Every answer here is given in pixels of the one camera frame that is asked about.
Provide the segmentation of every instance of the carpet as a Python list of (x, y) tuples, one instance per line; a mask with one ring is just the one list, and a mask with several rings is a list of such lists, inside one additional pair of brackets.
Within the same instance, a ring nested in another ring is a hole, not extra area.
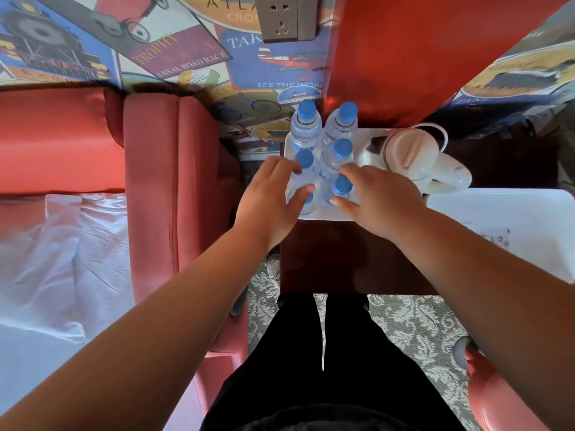
[[(248, 287), (249, 351), (253, 351), (277, 312), (279, 291), (262, 264)], [(314, 295), (322, 330), (327, 295)], [(467, 333), (441, 297), (370, 295), (371, 318), (389, 340), (417, 362), (469, 431), (481, 431), (467, 401), (467, 376), (451, 355)]]

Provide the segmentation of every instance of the white sneaker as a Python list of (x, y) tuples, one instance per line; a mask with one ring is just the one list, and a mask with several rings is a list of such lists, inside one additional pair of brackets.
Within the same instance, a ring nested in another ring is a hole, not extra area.
[(279, 289), (279, 254), (272, 254), (267, 260), (267, 274)]

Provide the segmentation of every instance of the hand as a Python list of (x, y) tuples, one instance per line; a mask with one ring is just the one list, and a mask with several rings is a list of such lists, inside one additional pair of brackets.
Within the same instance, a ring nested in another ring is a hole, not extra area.
[(315, 190), (312, 184), (300, 187), (286, 204), (285, 191), (292, 171), (301, 172), (298, 162), (269, 157), (254, 175), (237, 208), (234, 229), (261, 239), (267, 251), (288, 235)]
[(332, 204), (380, 237), (394, 240), (394, 232), (401, 229), (406, 218), (427, 209), (419, 189), (403, 175), (375, 166), (360, 168), (355, 163), (343, 165), (339, 173), (355, 186), (359, 205), (337, 196), (331, 198)]

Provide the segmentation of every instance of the electrical socket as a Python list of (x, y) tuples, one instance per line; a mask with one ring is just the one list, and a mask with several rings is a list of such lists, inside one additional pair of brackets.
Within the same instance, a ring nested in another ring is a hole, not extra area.
[(298, 40), (298, 0), (255, 0), (265, 43)]

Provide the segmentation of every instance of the black pants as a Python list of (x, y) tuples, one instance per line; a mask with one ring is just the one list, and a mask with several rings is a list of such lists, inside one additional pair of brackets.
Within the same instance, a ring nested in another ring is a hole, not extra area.
[(320, 317), (312, 294), (281, 294), (255, 351), (223, 384), (203, 431), (228, 430), (312, 403), (365, 407), (420, 431), (464, 430), (420, 367), (371, 320), (365, 295), (330, 294), (321, 369)]

